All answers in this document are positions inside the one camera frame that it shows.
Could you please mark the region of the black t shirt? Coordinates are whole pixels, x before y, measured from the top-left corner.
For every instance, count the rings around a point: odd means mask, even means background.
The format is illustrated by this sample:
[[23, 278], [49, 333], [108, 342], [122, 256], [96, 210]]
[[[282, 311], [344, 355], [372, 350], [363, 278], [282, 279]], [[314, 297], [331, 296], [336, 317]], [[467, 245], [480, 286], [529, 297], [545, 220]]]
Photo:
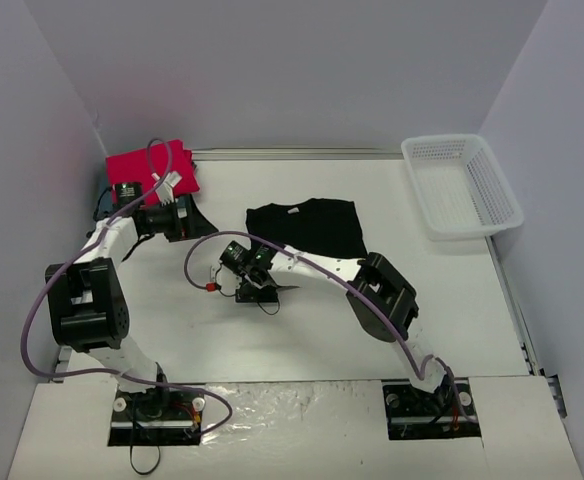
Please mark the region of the black t shirt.
[[268, 204], [246, 211], [250, 245], [232, 241], [222, 251], [223, 288], [236, 290], [237, 274], [265, 270], [282, 290], [333, 283], [351, 293], [368, 256], [352, 201], [311, 198], [294, 205]]

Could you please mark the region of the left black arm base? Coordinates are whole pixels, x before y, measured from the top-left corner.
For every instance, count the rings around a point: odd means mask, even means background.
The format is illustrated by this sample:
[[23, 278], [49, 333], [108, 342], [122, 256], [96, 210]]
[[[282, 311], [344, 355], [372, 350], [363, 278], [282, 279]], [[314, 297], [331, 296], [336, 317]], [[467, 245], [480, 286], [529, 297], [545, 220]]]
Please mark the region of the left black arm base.
[[127, 393], [120, 389], [114, 397], [109, 447], [196, 446], [206, 400], [181, 390]]

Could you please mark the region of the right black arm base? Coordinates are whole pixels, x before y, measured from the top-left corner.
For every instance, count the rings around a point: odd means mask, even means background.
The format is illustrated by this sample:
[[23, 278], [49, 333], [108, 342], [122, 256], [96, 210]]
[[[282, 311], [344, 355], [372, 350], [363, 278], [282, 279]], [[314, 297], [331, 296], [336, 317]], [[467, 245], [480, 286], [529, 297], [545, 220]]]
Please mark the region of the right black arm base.
[[457, 381], [461, 402], [448, 381], [434, 393], [409, 382], [384, 382], [387, 434], [390, 441], [480, 438], [481, 427], [467, 381]]

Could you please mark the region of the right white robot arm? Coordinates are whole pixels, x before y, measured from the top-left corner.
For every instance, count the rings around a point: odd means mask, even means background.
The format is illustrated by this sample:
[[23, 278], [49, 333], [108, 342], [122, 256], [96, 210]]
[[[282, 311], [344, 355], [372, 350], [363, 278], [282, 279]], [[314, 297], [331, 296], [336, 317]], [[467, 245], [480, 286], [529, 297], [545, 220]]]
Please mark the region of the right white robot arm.
[[372, 338], [391, 345], [403, 364], [418, 406], [437, 413], [452, 397], [445, 368], [436, 360], [417, 322], [416, 289], [383, 255], [335, 258], [257, 242], [251, 248], [230, 242], [219, 258], [220, 285], [239, 302], [276, 303], [285, 290], [345, 291], [354, 317]]

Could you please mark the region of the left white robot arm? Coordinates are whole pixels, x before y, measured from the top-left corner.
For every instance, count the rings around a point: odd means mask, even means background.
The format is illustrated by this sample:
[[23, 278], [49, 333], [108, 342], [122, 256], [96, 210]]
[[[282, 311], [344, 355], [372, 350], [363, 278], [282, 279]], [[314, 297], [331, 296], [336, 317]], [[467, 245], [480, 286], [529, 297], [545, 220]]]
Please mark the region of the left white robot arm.
[[109, 187], [112, 207], [98, 219], [86, 244], [88, 251], [67, 269], [55, 264], [45, 272], [51, 283], [47, 301], [56, 343], [112, 371], [119, 391], [137, 400], [151, 418], [167, 415], [174, 395], [164, 385], [162, 367], [129, 334], [130, 313], [118, 267], [142, 241], [157, 235], [181, 241], [191, 232], [192, 196], [173, 194], [171, 185], [161, 190], [159, 202], [149, 205], [142, 199], [139, 182]]

